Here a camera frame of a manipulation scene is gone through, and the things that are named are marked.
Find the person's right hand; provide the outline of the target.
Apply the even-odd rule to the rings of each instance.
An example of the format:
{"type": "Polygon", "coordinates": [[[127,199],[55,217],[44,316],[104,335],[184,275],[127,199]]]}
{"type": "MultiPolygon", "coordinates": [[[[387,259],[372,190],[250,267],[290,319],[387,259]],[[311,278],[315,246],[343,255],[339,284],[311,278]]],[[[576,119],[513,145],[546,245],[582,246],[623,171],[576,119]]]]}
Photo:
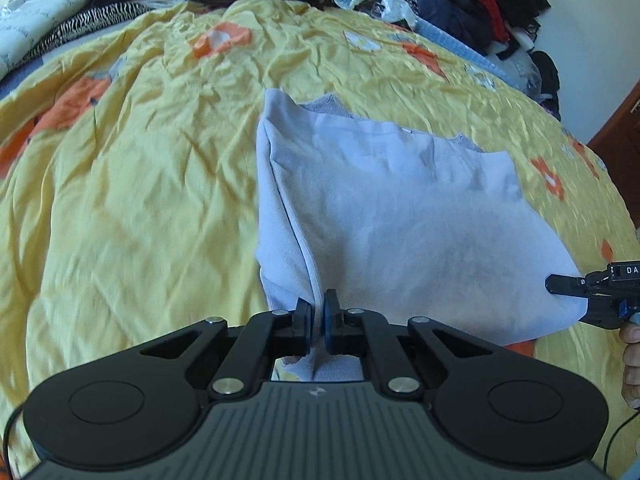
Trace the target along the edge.
{"type": "Polygon", "coordinates": [[[640,403],[640,327],[625,324],[620,339],[626,344],[623,352],[622,396],[628,406],[638,410],[640,403]]]}

